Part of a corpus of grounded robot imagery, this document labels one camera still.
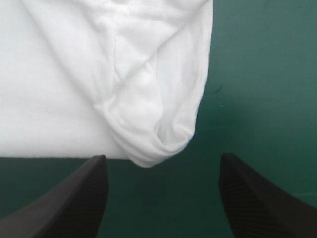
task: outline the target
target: seam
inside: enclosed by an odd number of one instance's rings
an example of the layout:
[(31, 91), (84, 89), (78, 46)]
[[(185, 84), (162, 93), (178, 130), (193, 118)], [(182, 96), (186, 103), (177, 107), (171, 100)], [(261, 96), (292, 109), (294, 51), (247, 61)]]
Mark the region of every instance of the seam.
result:
[[(73, 1), (85, 2), (85, 0), (73, 0)], [(144, 4), (110, 3), (110, 2), (107, 2), (105, 0), (90, 0), (90, 1), (98, 2), (102, 5), (109, 5), (109, 6), (146, 7), (146, 8), (151, 8), (151, 9), (160, 9), (160, 10), (166, 10), (168, 8), (172, 11), (177, 11), (177, 12), (184, 12), (184, 13), (195, 12), (195, 11), (186, 11), (186, 10), (181, 10), (181, 9), (177, 9), (177, 8), (171, 8), (171, 7), (160, 7), (160, 6), (152, 6), (152, 5), (144, 5)]]
[(117, 13), (117, 12), (112, 12), (112, 13), (101, 13), (100, 17), (121, 17), (121, 18), (125, 18), (125, 19), (135, 19), (135, 20), (149, 20), (149, 21), (161, 21), (161, 22), (167, 22), (167, 23), (178, 23), (181, 20), (174, 20), (174, 19), (162, 19), (162, 18), (151, 18), (148, 16), (131, 16), (131, 15), (127, 15), (124, 13)]

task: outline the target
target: black plastic piece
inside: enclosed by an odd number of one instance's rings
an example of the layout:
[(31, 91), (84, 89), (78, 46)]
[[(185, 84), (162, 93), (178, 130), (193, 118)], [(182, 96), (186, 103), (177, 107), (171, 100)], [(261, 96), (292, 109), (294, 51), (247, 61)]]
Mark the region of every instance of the black plastic piece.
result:
[(95, 238), (107, 195), (106, 157), (94, 156), (44, 196), (0, 220), (0, 238)]
[(221, 157), (219, 188), (236, 238), (317, 238), (317, 210), (234, 154)]

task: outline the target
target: folded fabric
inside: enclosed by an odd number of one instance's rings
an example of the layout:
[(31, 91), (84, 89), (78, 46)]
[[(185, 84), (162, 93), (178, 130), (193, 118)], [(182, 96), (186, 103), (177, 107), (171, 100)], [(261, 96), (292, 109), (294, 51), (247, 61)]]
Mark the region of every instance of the folded fabric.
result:
[(129, 158), (185, 148), (212, 0), (2, 0), (0, 157)]

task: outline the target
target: white t-shirt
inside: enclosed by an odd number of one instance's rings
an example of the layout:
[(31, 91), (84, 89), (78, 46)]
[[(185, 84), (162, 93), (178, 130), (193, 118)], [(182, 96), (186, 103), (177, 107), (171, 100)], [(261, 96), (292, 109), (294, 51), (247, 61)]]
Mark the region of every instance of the white t-shirt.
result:
[(129, 158), (185, 148), (212, 0), (1, 0), (0, 157)]

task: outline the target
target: white fabric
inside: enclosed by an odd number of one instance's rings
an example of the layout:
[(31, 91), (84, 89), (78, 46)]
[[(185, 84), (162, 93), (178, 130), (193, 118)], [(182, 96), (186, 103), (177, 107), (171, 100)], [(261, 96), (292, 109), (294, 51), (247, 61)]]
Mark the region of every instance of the white fabric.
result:
[(212, 0), (1, 0), (0, 157), (130, 158), (192, 138)]

